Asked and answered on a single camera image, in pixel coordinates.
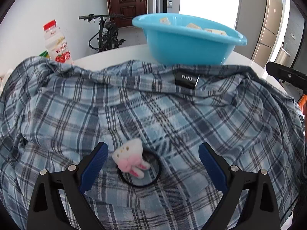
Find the person's right hand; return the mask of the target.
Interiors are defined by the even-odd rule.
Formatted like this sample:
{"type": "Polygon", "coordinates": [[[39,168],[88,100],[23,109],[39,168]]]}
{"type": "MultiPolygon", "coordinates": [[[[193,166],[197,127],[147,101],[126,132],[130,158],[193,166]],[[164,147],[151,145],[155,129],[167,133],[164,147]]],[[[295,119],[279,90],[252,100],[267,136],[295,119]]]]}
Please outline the person's right hand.
{"type": "Polygon", "coordinates": [[[302,113],[303,113],[303,115],[304,115],[304,116],[306,116],[306,115],[307,115],[307,102],[306,102],[306,103],[304,103],[304,105],[303,105],[303,108],[302,108],[302,113]]]}

